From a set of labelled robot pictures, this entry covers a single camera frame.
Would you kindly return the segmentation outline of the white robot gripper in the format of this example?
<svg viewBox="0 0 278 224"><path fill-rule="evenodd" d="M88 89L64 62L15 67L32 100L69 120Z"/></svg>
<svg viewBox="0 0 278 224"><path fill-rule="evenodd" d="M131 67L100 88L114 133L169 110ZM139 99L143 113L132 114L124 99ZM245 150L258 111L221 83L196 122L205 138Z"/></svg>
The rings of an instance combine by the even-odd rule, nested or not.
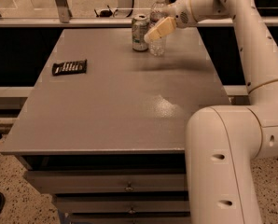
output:
<svg viewBox="0 0 278 224"><path fill-rule="evenodd" d="M174 3L167 5L164 12L169 16L161 18L157 22L150 22L149 30L144 36L146 43L163 38L171 34L176 26L178 28L187 28L195 25L190 0L176 0Z"/></svg>

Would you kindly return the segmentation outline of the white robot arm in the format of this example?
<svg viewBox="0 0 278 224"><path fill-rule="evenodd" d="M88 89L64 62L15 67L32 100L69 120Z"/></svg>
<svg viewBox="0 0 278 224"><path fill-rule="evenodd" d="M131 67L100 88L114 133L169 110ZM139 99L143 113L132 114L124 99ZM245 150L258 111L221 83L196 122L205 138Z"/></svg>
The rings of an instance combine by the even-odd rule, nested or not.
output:
<svg viewBox="0 0 278 224"><path fill-rule="evenodd" d="M145 36L150 43L176 28L229 18L249 105L215 105L186 128L191 224L263 224L251 160L278 155L278 46L254 0L176 0Z"/></svg>

